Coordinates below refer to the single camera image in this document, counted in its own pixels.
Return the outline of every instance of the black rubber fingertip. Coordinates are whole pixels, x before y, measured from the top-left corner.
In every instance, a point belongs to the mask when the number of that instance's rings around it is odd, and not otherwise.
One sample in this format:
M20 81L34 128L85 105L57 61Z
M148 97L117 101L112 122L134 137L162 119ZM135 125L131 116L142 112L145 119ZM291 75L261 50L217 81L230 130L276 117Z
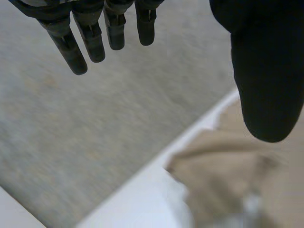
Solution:
M124 48L124 26L107 27L107 34L112 50L118 51Z
M67 61L67 64L76 75L83 75L87 72L87 64L84 59L71 59Z
M154 42L155 30L153 22L137 21L139 41L143 46L149 46Z
M84 40L84 42L92 62L100 63L105 59L105 49L101 36L95 38L95 40L90 40L90 42Z

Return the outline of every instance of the crumpled cloth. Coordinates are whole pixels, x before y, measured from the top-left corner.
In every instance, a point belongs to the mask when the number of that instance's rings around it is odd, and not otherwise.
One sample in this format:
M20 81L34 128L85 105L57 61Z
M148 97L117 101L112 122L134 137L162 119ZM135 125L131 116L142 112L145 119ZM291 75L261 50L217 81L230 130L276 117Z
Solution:
M166 170L187 187L185 201L197 228L241 212L252 189L262 197L259 227L304 224L303 115L286 140L266 143L248 132L238 101L221 115L216 130L201 132Z

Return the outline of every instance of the floor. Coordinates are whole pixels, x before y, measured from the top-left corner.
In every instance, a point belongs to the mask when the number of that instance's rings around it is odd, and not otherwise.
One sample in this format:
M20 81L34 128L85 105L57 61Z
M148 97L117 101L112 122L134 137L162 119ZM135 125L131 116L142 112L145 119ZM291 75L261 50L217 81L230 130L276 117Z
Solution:
M102 202L77 228L191 228L191 213L184 202L186 187L164 169L172 155L184 150L203 130L213 130L220 115L239 99L233 90L192 126L166 146L112 196Z
M0 185L46 227L73 227L233 86L229 34L208 1L166 0L143 47L135 10L126 46L76 76L47 32L0 8ZM100 19L105 31L104 19Z

